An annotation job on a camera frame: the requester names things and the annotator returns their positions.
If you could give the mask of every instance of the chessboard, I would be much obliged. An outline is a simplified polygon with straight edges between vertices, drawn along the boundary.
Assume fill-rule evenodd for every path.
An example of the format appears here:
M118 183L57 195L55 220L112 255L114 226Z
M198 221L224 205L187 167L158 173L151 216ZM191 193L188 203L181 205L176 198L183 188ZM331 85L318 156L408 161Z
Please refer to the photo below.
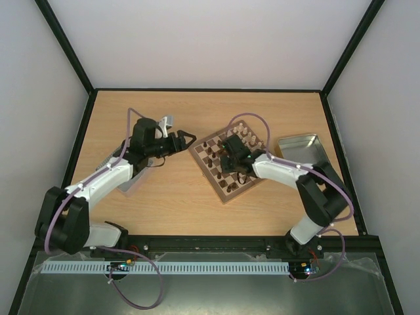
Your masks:
M243 120L233 123L226 133L223 128L216 133L195 141L189 148L203 175L207 178L220 200L227 203L240 194L263 181L261 178L249 177L237 173L222 173L220 156L224 152L221 142L226 135L236 133L242 142L251 150L264 149L264 142L252 131Z

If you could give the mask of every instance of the silver tray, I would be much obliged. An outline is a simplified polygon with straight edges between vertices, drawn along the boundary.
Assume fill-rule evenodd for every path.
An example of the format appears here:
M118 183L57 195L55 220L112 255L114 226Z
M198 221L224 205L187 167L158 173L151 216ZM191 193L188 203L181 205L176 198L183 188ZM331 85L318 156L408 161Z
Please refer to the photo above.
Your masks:
M320 138L315 134L281 138L278 141L278 146L283 158L291 161L311 164L329 161Z

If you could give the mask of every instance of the black metal frame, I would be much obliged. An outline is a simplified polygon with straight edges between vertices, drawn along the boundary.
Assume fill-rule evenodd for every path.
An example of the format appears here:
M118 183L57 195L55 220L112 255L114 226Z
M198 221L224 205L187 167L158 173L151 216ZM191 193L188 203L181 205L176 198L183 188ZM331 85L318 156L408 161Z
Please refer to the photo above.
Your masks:
M346 251L356 252L356 253L375 253L379 261L379 266L381 272L385 277L385 284L388 289L388 293L391 299L392 306L394 308L395 314L403 314L402 307L396 290L389 272L387 261L382 250L381 243L377 236L367 235L368 231L363 220L362 212L360 210L360 205L357 200L356 192L350 177L350 171L348 170L347 161L341 146L341 141L337 132L337 127L331 113L331 108L328 104L328 94L331 92L334 84L337 82L339 76L343 72L345 66L350 60L353 52L356 50L358 44L362 40L364 34L368 30L370 24L381 8L385 0L372 0L370 6L368 7L365 15L360 21L356 31L351 37L346 49L344 50L342 56L340 57L336 67L331 73L325 87L322 91L320 90L281 90L281 89L95 89L89 78L87 77L79 59L77 58L70 42L68 41L66 34L61 28L53 10L51 9L47 0L34 0L40 11L42 12L45 20L51 27L52 32L60 43L63 51L66 53L71 65L73 66L76 74L80 78L83 86L89 94L89 99L85 108L85 113L77 133L75 144L73 146L72 154L64 175L62 182L62 187L66 187L71 183L75 166L79 157L79 153L85 138L85 133L89 120L92 114L93 106L95 105L96 96L99 91L188 91L188 92L241 92L241 93L252 93L252 92L261 92L261 93L318 93L322 101L322 106L324 108L325 117L327 119L329 131L333 140L335 152L339 161L340 169L343 175L343 180L350 191L352 200L354 202L354 220L356 221L356 226L359 232L359 236L345 236L346 240ZM140 250L144 254L148 254L152 251L162 252L162 251L220 251L220 248L223 248L225 251L239 251L247 253L264 253L271 258L282 258L285 260L293 261L296 258L290 257L290 255L285 254L283 251L275 251L276 244L283 243L283 236L235 236L235 237L218 237L218 236L129 236L129 242L135 245L138 245ZM322 237L320 240L317 240L319 245L323 247L324 251L341 251L341 239L336 236L326 236ZM148 250L143 250L144 245L147 245ZM12 306L10 308L9 314L17 314L22 302L22 297L25 292L26 284L29 280L33 264L35 262L35 257L38 251L43 250L43 242L40 240L35 240L35 243L32 247L31 253L29 255L28 261L26 263L22 278L20 280L16 295L14 297Z

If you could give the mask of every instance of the white robotic arm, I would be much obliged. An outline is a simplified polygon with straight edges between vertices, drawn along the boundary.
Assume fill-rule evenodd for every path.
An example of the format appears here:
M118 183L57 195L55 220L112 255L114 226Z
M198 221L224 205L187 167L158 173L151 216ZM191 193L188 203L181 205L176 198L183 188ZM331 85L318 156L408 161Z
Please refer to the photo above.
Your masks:
M308 168L312 168L312 164L302 164ZM307 175L308 171L297 169L273 162L266 154L261 154L252 168L257 177L260 179L271 179L281 184L288 185L297 190L297 181L300 176ZM297 223L290 231L291 236L301 245L308 243L320 230L324 227L319 226L312 221L308 215Z
M315 165L302 164L303 168L280 164L272 161L263 150L251 152L237 135L224 139L222 145L226 151L220 158L223 173L237 171L261 179L271 179L299 191L305 215L289 231L297 247L308 243L347 206L338 191L304 170L315 169L346 191L343 182L327 161ZM325 184L325 189L322 190L318 184Z
M149 118L140 118L133 128L127 149L114 152L109 161L89 177L68 186L65 189L51 188L44 198L39 214L35 235L45 239L50 222L60 205L72 198L65 205L66 214L61 214L52 227L51 243L73 254L83 247L113 247L120 239L122 227L113 223L94 223L89 213L95 205L114 188L141 176L141 171L148 166L150 158L164 158L186 150L196 137L182 130L168 133L173 125L173 117L167 115L156 122Z

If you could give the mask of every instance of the wooden tabletop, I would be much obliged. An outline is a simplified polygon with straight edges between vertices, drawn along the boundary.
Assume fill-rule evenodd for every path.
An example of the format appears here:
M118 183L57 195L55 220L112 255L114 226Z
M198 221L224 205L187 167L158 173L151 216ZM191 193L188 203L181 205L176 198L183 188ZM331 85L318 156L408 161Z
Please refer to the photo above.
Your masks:
M127 92L100 91L94 104L73 183L90 175L125 137L127 108L160 120L174 115L171 131L182 129L203 138L225 127L242 112L267 120L274 151L276 139L316 133L337 172L339 166L317 93ZM264 125L243 118L261 138ZM137 117L132 117L131 126ZM265 180L223 205L189 151L168 157L152 170L130 198L114 190L91 212L93 221L112 221L141 235L275 236L284 235L304 215L296 190ZM336 227L357 235L354 220Z

